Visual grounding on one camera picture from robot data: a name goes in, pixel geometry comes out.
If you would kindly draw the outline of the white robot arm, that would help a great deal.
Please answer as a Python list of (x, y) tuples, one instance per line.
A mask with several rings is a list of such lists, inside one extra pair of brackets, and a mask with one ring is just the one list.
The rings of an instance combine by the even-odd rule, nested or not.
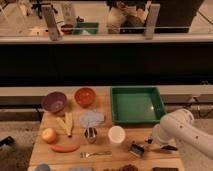
[(194, 125), (194, 116), (187, 109), (164, 115), (152, 128), (151, 138), (158, 145), (167, 145), (174, 138), (182, 140), (213, 160), (213, 135)]

